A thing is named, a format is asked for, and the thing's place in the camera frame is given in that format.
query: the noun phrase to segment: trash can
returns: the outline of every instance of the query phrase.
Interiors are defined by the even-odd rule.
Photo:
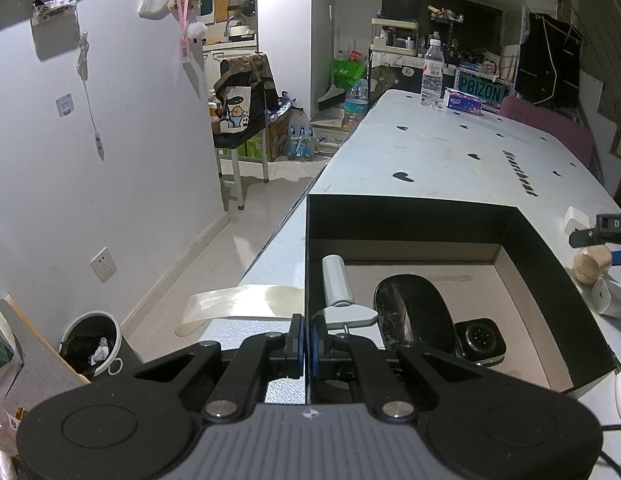
[[[106,338],[108,357],[95,365],[90,358]],[[103,310],[92,310],[79,316],[68,327],[60,342],[60,356],[78,374],[91,381],[117,375],[142,363],[135,351],[122,336],[122,329],[114,316]]]

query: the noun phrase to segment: baseboard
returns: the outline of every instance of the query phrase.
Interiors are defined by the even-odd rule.
[[[210,227],[197,238],[197,240],[182,254],[179,259],[170,266],[164,275],[152,286],[135,308],[130,311],[122,323],[122,335],[130,337],[137,330],[140,324],[153,307],[169,290],[171,285],[177,281],[186,268],[193,263],[197,256],[212,242],[228,224],[228,213],[225,211]]]

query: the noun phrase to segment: black computer mouse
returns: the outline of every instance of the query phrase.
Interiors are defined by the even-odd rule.
[[[386,348],[402,341],[421,342],[447,353],[455,352],[455,327],[444,298],[423,276],[396,274],[375,290],[380,332]]]

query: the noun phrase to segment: open cardboard box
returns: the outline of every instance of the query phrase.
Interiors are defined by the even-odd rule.
[[[307,319],[325,307],[321,259],[339,254],[357,303],[373,307],[388,276],[419,274],[454,322],[495,321],[507,344],[502,373],[579,397],[615,368],[589,307],[516,207],[310,194],[306,215]],[[381,341],[377,327],[358,330]]]

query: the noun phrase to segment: tile floor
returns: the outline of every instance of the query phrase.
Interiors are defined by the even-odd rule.
[[[261,164],[239,163],[246,206],[239,211],[230,189],[222,186],[222,198],[230,219],[228,225],[182,273],[128,339],[144,362],[199,339],[206,326],[187,337],[175,335],[188,297],[236,286],[306,186],[329,160],[271,162],[268,184],[262,181]],[[222,171],[224,175],[232,175],[229,160],[222,160]]]

